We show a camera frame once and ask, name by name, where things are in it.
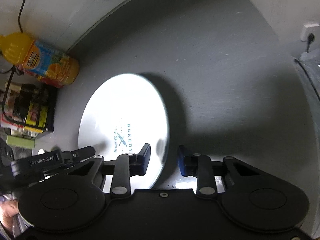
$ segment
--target wall socket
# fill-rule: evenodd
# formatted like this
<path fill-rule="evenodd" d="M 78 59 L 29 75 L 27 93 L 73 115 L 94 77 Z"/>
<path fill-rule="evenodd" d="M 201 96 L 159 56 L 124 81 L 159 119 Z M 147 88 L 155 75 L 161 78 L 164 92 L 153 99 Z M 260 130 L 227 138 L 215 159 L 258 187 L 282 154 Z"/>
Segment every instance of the wall socket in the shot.
<path fill-rule="evenodd" d="M 308 36 L 313 33 L 315 40 L 320 40 L 320 25 L 318 23 L 305 23 L 302 27 L 300 39 L 302 41 L 308 41 Z"/>

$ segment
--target metal plate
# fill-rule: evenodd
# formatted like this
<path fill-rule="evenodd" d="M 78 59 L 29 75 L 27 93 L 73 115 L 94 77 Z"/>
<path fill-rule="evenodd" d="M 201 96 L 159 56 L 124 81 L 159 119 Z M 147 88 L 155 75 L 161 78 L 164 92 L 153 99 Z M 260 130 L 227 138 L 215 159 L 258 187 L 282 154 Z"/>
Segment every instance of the metal plate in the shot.
<path fill-rule="evenodd" d="M 166 160 L 169 124 L 163 100 L 147 79 L 121 74 L 104 82 L 91 96 L 82 115 L 78 146 L 93 146 L 105 161 L 138 153 L 145 143 L 151 157 L 145 176 L 131 177 L 131 192 L 151 188 Z M 112 176 L 103 192 L 109 193 Z"/>

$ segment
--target screw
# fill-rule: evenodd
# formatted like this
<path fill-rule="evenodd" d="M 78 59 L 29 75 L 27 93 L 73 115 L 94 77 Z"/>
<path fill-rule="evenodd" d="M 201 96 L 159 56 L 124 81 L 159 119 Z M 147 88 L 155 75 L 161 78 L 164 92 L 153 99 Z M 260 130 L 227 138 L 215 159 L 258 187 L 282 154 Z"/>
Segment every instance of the screw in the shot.
<path fill-rule="evenodd" d="M 168 193 L 165 193 L 165 192 L 161 192 L 159 194 L 160 197 L 169 197 L 169 194 Z"/>
<path fill-rule="evenodd" d="M 126 187 L 114 187 L 112 189 L 112 193 L 116 195 L 123 195 L 128 192 L 128 189 Z"/>
<path fill-rule="evenodd" d="M 199 191 L 203 195 L 212 195 L 216 192 L 213 187 L 202 187 Z"/>

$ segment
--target yellow bottle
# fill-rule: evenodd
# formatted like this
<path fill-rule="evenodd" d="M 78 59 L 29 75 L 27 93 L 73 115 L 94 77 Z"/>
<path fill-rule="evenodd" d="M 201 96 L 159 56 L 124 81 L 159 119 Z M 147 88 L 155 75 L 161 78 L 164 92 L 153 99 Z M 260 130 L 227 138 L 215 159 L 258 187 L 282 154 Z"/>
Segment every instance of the yellow bottle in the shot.
<path fill-rule="evenodd" d="M 64 85 L 71 84 L 79 73 L 77 60 L 25 33 L 0 35 L 0 50 L 11 64 Z"/>

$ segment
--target wall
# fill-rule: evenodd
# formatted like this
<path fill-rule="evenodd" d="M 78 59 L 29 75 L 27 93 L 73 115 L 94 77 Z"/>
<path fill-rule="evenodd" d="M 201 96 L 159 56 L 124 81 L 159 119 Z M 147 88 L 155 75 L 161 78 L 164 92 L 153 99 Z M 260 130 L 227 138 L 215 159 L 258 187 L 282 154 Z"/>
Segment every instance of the wall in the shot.
<path fill-rule="evenodd" d="M 21 16 L 24 31 L 63 50 L 125 0 L 26 0 Z M 0 0 L 0 34 L 19 31 L 22 0 Z"/>
<path fill-rule="evenodd" d="M 250 0 L 283 43 L 299 40 L 304 23 L 320 22 L 320 0 Z M 320 38 L 314 47 L 320 45 Z"/>

